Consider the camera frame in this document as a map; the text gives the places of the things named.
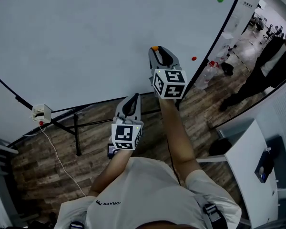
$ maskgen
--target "black and white marker cube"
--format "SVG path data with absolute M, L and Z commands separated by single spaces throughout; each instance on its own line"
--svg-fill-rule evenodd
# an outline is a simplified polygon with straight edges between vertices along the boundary
M 153 87 L 161 98 L 182 98 L 187 86 L 185 71 L 156 69 Z
M 117 149 L 135 150 L 142 135 L 141 125 L 112 124 L 112 143 Z

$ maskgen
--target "plastic bottle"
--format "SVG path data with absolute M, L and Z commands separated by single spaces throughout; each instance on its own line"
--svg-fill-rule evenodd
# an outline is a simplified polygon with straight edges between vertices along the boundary
M 216 75 L 218 72 L 218 63 L 214 61 L 210 61 L 204 70 L 201 72 L 197 81 L 194 83 L 198 89 L 205 89 L 208 87 L 209 81 Z

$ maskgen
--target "black suit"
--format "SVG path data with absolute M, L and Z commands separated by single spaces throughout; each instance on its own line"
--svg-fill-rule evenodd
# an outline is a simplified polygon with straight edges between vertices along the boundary
M 232 106 L 238 104 L 242 100 L 258 94 L 270 86 L 276 88 L 286 79 L 286 52 L 266 77 L 261 71 L 261 66 L 275 56 L 284 43 L 285 40 L 279 37 L 273 38 L 268 43 L 261 55 L 257 58 L 255 67 L 246 80 L 246 83 L 239 89 L 237 94 L 233 94 L 225 99 L 223 105 Z

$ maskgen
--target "white cable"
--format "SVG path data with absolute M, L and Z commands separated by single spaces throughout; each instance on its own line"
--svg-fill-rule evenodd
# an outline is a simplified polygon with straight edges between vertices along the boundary
M 84 192 L 82 191 L 80 185 L 78 185 L 78 183 L 69 175 L 69 173 L 65 170 L 65 167 L 63 166 L 61 160 L 59 159 L 58 157 L 58 154 L 57 154 L 57 151 L 56 151 L 56 148 L 54 147 L 54 145 L 52 144 L 51 140 L 49 139 L 48 135 L 42 130 L 42 128 L 39 126 L 40 130 L 46 135 L 46 137 L 48 138 L 49 142 L 51 143 L 52 147 L 54 148 L 54 151 L 56 153 L 56 157 L 58 158 L 58 161 L 60 162 L 64 172 L 76 183 L 76 185 L 79 187 L 79 189 L 81 190 L 81 192 L 84 194 Z
M 38 132 L 38 133 L 35 133 L 35 134 L 32 134 L 32 135 L 23 135 L 23 136 L 34 136 L 34 135 L 38 135 L 39 133 L 41 132 Z

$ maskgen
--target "white shirt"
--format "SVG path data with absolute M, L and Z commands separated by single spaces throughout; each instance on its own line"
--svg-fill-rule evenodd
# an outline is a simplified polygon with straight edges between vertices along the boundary
M 284 43 L 280 48 L 280 50 L 261 67 L 264 77 L 266 77 L 269 74 L 269 72 L 273 69 L 273 67 L 276 65 L 276 63 L 279 61 L 279 59 L 283 56 L 285 52 L 286 52 L 286 46 Z
M 85 197 L 61 205 L 55 229 L 68 229 L 80 221 L 87 229 L 135 229 L 153 221 L 169 221 L 206 229 L 194 195 L 215 203 L 229 229 L 241 217 L 240 207 L 204 171 L 196 170 L 180 186 L 167 164 L 133 157 L 125 171 L 97 198 Z

